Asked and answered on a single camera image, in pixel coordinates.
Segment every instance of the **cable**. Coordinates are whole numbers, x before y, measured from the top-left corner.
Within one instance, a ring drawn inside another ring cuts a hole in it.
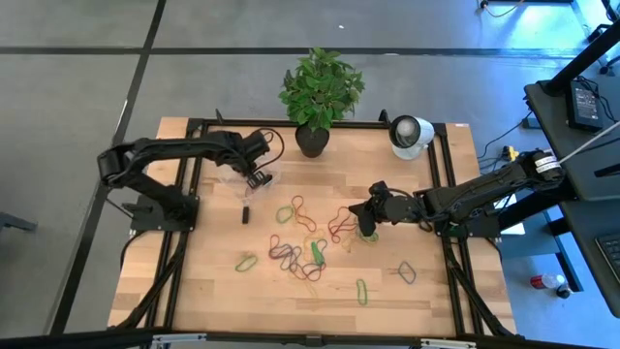
[[[489,142],[489,143],[485,144],[485,145],[484,145],[484,152],[482,153],[482,155],[481,155],[481,156],[478,156],[478,157],[477,157],[477,159],[481,159],[481,158],[483,158],[483,157],[486,155],[486,150],[488,149],[488,147],[489,147],[492,143],[494,143],[494,142],[497,142],[497,141],[501,140],[501,139],[502,139],[505,135],[509,134],[510,132],[514,131],[514,129],[516,129],[517,127],[521,126],[521,124],[523,123],[523,121],[525,121],[525,119],[526,119],[528,116],[530,116],[530,114],[532,114],[532,111],[528,112],[528,113],[527,113],[527,115],[525,115],[525,117],[523,117],[523,118],[521,119],[521,121],[519,121],[519,123],[517,123],[516,125],[514,125],[514,127],[512,127],[510,130],[506,131],[506,132],[505,132],[502,136],[500,136],[500,137],[496,138],[495,140],[493,140],[493,141],[491,141],[491,142]]]
[[[274,135],[278,136],[278,138],[280,139],[280,142],[282,143],[282,149],[280,149],[280,153],[279,153],[279,154],[278,154],[275,158],[273,158],[273,159],[271,159],[271,160],[269,160],[269,161],[265,162],[264,164],[262,164],[262,165],[258,166],[258,167],[254,170],[254,172],[256,172],[256,171],[258,171],[258,170],[262,169],[263,167],[265,167],[265,166],[267,166],[267,165],[269,165],[269,164],[272,164],[272,163],[276,162],[278,159],[280,159],[280,158],[282,157],[282,154],[284,154],[284,139],[282,138],[282,135],[280,135],[280,134],[279,134],[276,130],[274,130],[274,129],[272,129],[272,128],[268,128],[268,127],[261,127],[261,128],[259,129],[259,131],[263,131],[263,130],[269,131],[269,132],[271,132],[272,134],[274,134]]]
[[[479,1],[478,6],[479,6],[479,7],[481,7],[481,8],[483,8],[483,9],[485,9],[485,10],[486,10],[486,11],[487,11],[487,12],[488,12],[491,16],[496,17],[496,18],[499,18],[499,17],[501,17],[501,16],[505,16],[505,15],[507,15],[507,14],[511,13],[512,11],[516,10],[516,8],[517,8],[517,7],[519,7],[519,6],[521,6],[521,5],[523,4],[523,2],[524,2],[524,1],[525,1],[525,0],[520,0],[520,1],[519,1],[516,5],[514,5],[514,6],[513,6],[510,10],[508,10],[508,11],[506,11],[506,12],[504,12],[503,14],[500,14],[500,15],[495,15],[495,14],[493,14],[493,13],[492,13],[492,12],[488,9],[488,1],[487,1],[487,0],[482,0],[482,4],[481,4],[481,3],[480,3],[480,1]]]
[[[558,161],[558,165],[562,165],[563,162],[569,160],[570,158],[574,157],[576,154],[578,154],[581,150],[583,150],[586,146],[592,144],[593,142],[595,142],[597,139],[599,139],[600,137],[608,134],[609,132],[613,131],[613,129],[615,129],[616,127],[620,126],[620,122],[616,122],[613,125],[611,125],[610,127],[608,127],[606,130],[602,131],[600,134],[598,134],[597,136],[595,136],[594,138],[592,138],[592,140],[584,143],[582,146],[580,146],[579,148],[573,150],[572,153],[570,153],[569,155],[565,156],[564,158],[562,158],[562,160]]]
[[[142,234],[144,233],[145,231],[136,231],[136,234],[132,236],[130,239],[128,239],[127,242],[125,242],[125,245],[123,246],[123,250],[120,252],[120,268],[121,269],[123,269],[123,265],[125,264],[125,253],[127,253],[127,248],[129,247],[130,244],[132,244],[132,242],[134,242],[136,238],[141,237]]]

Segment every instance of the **green leaf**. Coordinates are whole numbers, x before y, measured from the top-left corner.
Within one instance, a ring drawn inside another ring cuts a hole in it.
[[[342,120],[345,118],[345,115],[341,111],[334,111],[333,118],[336,120]]]
[[[340,101],[334,101],[331,106],[336,110],[336,111],[342,111],[343,109],[345,109],[345,104],[340,102]]]
[[[346,68],[346,69],[351,69],[353,70],[353,66],[351,66],[351,64],[349,63],[345,63],[345,62],[338,62],[338,64],[342,67],[342,68]]]
[[[310,115],[305,113],[305,111],[300,111],[297,115],[297,122],[299,123],[299,125],[303,125],[308,121],[308,118],[310,118]]]
[[[319,82],[316,79],[310,77],[306,77],[306,83],[312,88],[315,88],[319,85]]]
[[[328,121],[331,121],[331,118],[333,117],[333,108],[327,108],[325,111],[325,117]]]
[[[316,115],[317,111],[314,109],[315,106],[316,105],[308,106],[308,107],[303,109],[303,112],[307,113],[310,116]]]
[[[353,87],[355,87],[357,91],[363,91],[364,83],[361,81],[353,81]]]
[[[289,88],[293,83],[293,76],[291,75],[291,71],[287,69],[287,73],[284,75],[284,86]]]

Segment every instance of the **wooden table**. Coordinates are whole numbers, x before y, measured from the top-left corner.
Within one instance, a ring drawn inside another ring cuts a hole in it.
[[[187,122],[187,118],[163,118],[158,138],[183,138]],[[226,129],[247,135],[256,128]],[[476,177],[479,170],[469,126],[448,124],[447,129],[457,182]],[[267,256],[272,234],[301,246],[308,234],[294,220],[275,221],[276,210],[289,205],[293,196],[304,197],[307,215],[326,231],[337,209],[367,200],[368,187],[376,181],[408,192],[432,187],[427,152],[414,161],[403,161],[391,151],[385,130],[332,129],[325,152],[308,159],[295,143],[295,128],[277,131],[286,144],[282,177],[251,203],[248,225],[240,221],[241,201],[215,177],[215,165],[202,161],[200,216],[189,238],[173,327],[196,332],[454,335],[441,242],[418,225],[380,225],[378,243],[357,241],[350,252],[332,243],[326,233],[327,268],[317,282],[295,279],[280,270],[280,261]],[[437,139],[435,143],[445,185],[441,147]],[[273,154],[279,151],[277,140],[270,145]],[[178,160],[156,162],[148,174],[173,184],[177,166]],[[110,325],[124,320],[150,287],[161,241],[162,233],[146,233],[127,250]],[[514,331],[496,250],[478,238],[470,238],[469,246],[478,291],[504,326]],[[256,254],[259,261],[249,271],[235,271],[247,253]],[[397,273],[402,261],[417,272],[413,285]],[[357,302],[356,280],[360,278],[368,288],[366,306]],[[156,324],[163,322],[167,294],[165,289]],[[471,333],[471,315],[462,290],[460,299]]]

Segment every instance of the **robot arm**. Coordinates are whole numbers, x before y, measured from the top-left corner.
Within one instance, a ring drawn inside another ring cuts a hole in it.
[[[141,193],[138,203],[125,204],[134,214],[135,230],[192,230],[198,197],[184,195],[178,187],[165,186],[144,174],[146,165],[157,160],[201,157],[217,166],[228,165],[256,189],[271,181],[255,163],[269,151],[261,130],[242,138],[236,132],[209,132],[200,139],[149,140],[114,146],[97,157],[101,181],[110,188],[129,187]]]
[[[483,208],[520,189],[546,190],[557,187],[564,171],[551,154],[541,150],[524,152],[507,166],[454,187],[418,191],[410,195],[388,188],[383,182],[370,187],[367,202],[350,206],[363,235],[374,233],[376,224],[429,223],[448,220],[461,224],[481,216]]]
[[[127,185],[132,176],[141,173],[153,161],[184,157],[202,157],[214,161],[217,166],[229,165],[248,178],[248,184],[255,188],[263,183],[257,181],[254,161],[268,151],[269,145],[260,131],[246,138],[236,132],[216,131],[194,140],[139,139],[123,143],[103,152],[97,162],[102,182],[113,188]]]

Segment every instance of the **black cable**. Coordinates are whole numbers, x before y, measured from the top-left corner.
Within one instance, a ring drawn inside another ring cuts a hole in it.
[[[527,113],[527,115],[525,115],[525,117],[523,117],[523,118],[521,119],[521,121],[519,121],[519,123],[517,123],[516,125],[514,125],[514,127],[512,127],[510,130],[506,131],[506,132],[505,132],[502,136],[500,136],[500,137],[496,138],[495,140],[493,140],[493,141],[491,141],[491,142],[487,143],[487,144],[484,146],[484,152],[482,153],[482,155],[481,155],[481,156],[478,156],[478,157],[477,157],[477,159],[481,159],[481,158],[483,158],[483,157],[486,155],[486,150],[488,149],[488,147],[489,147],[492,143],[494,143],[494,142],[497,142],[497,141],[501,140],[501,139],[502,139],[505,135],[509,134],[510,132],[514,131],[514,129],[516,129],[517,127],[521,126],[521,124],[523,123],[523,121],[525,121],[525,119],[526,119],[528,116],[530,116],[530,114],[531,114],[531,113],[532,113],[532,111],[528,112],[528,113]]]
[[[488,169],[488,168],[490,168],[491,166],[495,167],[495,166],[497,165],[497,163],[498,163],[498,162],[502,161],[502,157],[500,156],[500,157],[497,157],[497,158],[495,158],[495,159],[491,159],[491,158],[489,158],[489,160],[494,160],[494,161],[493,161],[492,163],[490,163],[490,164],[487,164],[487,165],[484,165],[484,166],[480,167],[480,170],[481,170],[481,171],[482,171],[482,170],[484,170],[484,169]]]
[[[121,213],[123,213],[124,215],[128,216],[129,219],[134,219],[134,216],[129,213],[128,211],[125,210],[125,208],[119,206],[117,203],[115,203],[114,201],[110,200],[109,198],[106,198],[106,202],[112,206],[114,206],[114,208],[118,209]]]
[[[121,269],[123,269],[123,264],[125,264],[125,253],[127,253],[127,248],[129,247],[130,244],[132,244],[132,242],[136,238],[139,238],[144,233],[145,231],[136,231],[136,234],[132,236],[130,239],[128,239],[127,242],[125,242],[125,245],[123,246],[123,250],[120,252],[120,268]]]
[[[280,153],[279,153],[279,154],[278,154],[275,158],[273,158],[273,159],[271,159],[271,160],[269,160],[269,161],[265,162],[264,164],[262,164],[262,165],[258,166],[258,167],[254,170],[254,172],[256,172],[256,171],[258,171],[258,170],[262,169],[263,167],[265,167],[265,166],[267,166],[267,165],[269,165],[269,164],[272,164],[272,163],[276,162],[278,159],[280,159],[280,158],[282,157],[282,154],[284,154],[284,139],[282,138],[282,135],[280,135],[280,134],[279,134],[276,130],[274,130],[274,129],[272,129],[272,128],[268,128],[268,127],[261,127],[261,128],[259,129],[259,131],[262,131],[262,130],[269,131],[269,132],[271,132],[272,134],[274,134],[274,135],[278,136],[278,138],[280,139],[280,142],[282,143],[282,149],[280,150]]]

